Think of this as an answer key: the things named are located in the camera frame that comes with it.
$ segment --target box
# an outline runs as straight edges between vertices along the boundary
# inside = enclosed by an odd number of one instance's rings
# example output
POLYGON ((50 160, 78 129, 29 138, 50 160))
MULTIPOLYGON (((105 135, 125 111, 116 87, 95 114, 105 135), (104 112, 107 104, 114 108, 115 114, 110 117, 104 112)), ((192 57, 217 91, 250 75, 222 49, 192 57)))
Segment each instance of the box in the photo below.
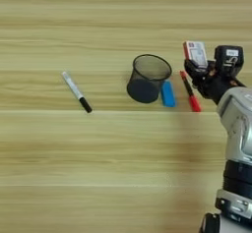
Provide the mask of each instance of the box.
POLYGON ((185 41, 183 46, 186 59, 196 62, 198 64, 198 68, 208 67, 208 59, 204 42, 185 41))

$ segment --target mesh pen holder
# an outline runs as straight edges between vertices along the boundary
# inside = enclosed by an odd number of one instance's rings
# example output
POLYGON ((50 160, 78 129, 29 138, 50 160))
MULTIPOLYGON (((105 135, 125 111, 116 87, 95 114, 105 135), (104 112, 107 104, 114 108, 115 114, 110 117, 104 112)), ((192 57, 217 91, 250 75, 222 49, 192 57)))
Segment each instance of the mesh pen holder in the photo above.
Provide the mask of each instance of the mesh pen holder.
POLYGON ((127 86, 129 95, 141 103, 158 99, 161 87, 172 73, 170 65, 155 55, 141 55, 133 61, 133 72, 127 86))

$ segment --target blue eraser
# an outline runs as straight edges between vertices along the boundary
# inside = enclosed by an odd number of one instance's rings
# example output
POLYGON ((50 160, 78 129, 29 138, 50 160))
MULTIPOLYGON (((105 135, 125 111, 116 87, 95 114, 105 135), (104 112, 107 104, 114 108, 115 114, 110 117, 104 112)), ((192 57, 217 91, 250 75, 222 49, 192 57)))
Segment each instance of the blue eraser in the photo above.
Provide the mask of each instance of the blue eraser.
POLYGON ((161 88, 162 103, 166 107, 175 107, 176 99, 171 82, 164 82, 161 88))

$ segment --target red pen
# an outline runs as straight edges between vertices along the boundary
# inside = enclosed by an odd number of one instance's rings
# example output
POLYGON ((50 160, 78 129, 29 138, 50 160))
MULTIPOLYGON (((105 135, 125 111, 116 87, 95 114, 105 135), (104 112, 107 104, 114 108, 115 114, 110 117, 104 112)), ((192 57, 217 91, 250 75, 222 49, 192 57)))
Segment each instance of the red pen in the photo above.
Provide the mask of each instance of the red pen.
POLYGON ((192 110, 195 111, 195 112, 201 112, 201 106, 200 106, 200 103, 197 99, 197 97, 195 96, 195 94, 193 93, 193 89, 190 87, 187 79, 186 79, 186 74, 185 72, 183 71, 180 71, 180 76, 185 84, 185 87, 186 87, 186 90, 189 94, 189 102, 190 102, 190 105, 192 107, 192 110))

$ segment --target wood grain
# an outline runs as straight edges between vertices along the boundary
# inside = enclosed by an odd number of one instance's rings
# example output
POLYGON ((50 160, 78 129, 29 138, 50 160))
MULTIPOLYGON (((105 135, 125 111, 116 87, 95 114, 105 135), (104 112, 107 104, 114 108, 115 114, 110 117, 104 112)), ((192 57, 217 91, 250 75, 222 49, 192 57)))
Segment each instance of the wood grain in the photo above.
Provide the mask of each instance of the wood grain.
POLYGON ((243 46, 239 80, 251 86, 251 2, 0 0, 0 233, 198 232, 226 134, 212 102, 190 110, 182 42, 205 41, 209 59, 243 46), (171 64, 176 108, 128 96, 143 53, 171 64))

